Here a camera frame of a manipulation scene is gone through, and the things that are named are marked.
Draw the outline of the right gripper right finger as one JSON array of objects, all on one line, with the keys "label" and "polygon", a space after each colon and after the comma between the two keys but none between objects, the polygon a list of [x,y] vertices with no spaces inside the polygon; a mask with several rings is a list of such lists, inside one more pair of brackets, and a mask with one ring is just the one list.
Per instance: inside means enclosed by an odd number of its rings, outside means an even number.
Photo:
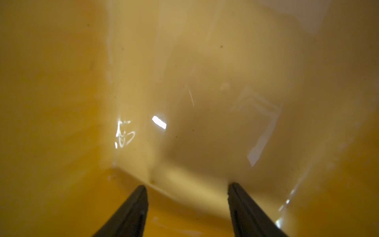
[{"label": "right gripper right finger", "polygon": [[228,204],[236,237],[287,237],[238,183],[229,184]]}]

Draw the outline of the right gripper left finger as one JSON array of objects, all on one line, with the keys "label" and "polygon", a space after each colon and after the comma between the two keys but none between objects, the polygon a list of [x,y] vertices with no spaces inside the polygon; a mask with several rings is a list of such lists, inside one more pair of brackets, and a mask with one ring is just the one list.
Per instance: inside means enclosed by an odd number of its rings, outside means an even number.
[{"label": "right gripper left finger", "polygon": [[138,186],[94,237],[142,237],[148,213],[148,193]]}]

